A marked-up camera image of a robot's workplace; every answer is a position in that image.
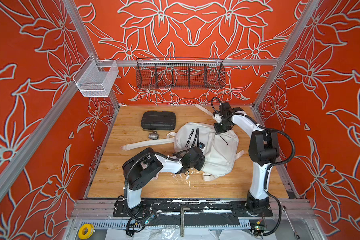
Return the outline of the white student backpack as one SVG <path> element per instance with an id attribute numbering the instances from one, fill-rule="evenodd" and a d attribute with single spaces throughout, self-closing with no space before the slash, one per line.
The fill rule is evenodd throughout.
<path id="1" fill-rule="evenodd" d="M 223 134 L 217 134 L 214 126 L 203 123 L 186 123 L 177 132 L 170 132 L 165 139 L 148 140 L 122 146 L 122 150 L 129 151 L 136 148 L 174 144 L 175 152 L 186 149 L 191 141 L 191 130 L 199 128 L 200 141 L 205 144 L 203 153 L 205 164 L 200 171 L 203 172 L 204 181 L 213 181 L 229 174 L 235 161 L 244 155 L 244 151 L 238 151 L 239 137 L 230 130 Z"/>

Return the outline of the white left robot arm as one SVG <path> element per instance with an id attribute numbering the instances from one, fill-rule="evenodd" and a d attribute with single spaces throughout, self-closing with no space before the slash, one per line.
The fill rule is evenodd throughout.
<path id="1" fill-rule="evenodd" d="M 200 141 L 199 128 L 191 130 L 191 133 L 191 141 L 187 143 L 186 149 L 171 156 L 146 148 L 123 164 L 124 200 L 129 210 L 140 205 L 142 188 L 158 173 L 182 174 L 189 169 L 202 169 L 205 164 L 205 144 Z"/>

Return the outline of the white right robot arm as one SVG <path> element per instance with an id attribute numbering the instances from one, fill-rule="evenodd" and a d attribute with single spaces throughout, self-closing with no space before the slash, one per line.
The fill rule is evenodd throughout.
<path id="1" fill-rule="evenodd" d="M 293 159 L 296 153 L 295 143 L 285 132 L 262 126 L 242 108 L 233 108 L 228 102 L 222 102 L 217 97 L 211 99 L 211 107 L 217 121 L 214 127 L 218 134 L 238 126 L 250 137 L 248 153 L 253 161 L 253 178 L 247 196 L 246 211 L 251 216 L 257 216 L 269 207 L 270 198 L 276 198 L 268 190 L 272 168 Z M 280 162 L 276 161 L 280 156 L 278 135 L 284 136 L 291 144 L 290 156 Z"/>

